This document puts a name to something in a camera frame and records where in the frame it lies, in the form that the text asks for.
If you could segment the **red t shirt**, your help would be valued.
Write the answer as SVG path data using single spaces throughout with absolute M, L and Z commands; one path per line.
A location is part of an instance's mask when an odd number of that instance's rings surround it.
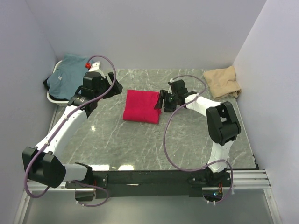
M 155 109 L 159 92 L 127 90 L 123 120 L 158 124 L 160 109 Z

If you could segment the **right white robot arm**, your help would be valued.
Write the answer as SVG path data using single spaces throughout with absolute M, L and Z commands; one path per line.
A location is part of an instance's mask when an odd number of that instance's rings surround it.
M 186 108 L 206 117 L 207 128 L 212 140 L 210 159 L 203 167 L 218 174 L 227 168 L 229 151 L 241 133 L 241 126 L 232 104 L 228 101 L 219 103 L 202 97 L 200 93 L 188 91 L 183 80 L 169 83 L 170 90 L 160 90 L 155 109 L 172 112 L 167 125 L 179 109 Z

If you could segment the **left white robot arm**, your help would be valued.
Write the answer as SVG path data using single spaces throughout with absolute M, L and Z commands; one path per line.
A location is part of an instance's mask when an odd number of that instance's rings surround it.
M 120 94 L 122 85 L 113 72 L 107 77 L 98 71 L 89 71 L 83 77 L 83 84 L 77 88 L 69 100 L 64 115 L 47 136 L 34 148 L 27 147 L 22 152 L 25 180 L 32 180 L 48 187 L 56 188 L 63 182 L 93 182 L 93 171 L 82 163 L 62 164 L 62 151 L 82 125 L 97 108 L 100 99 Z

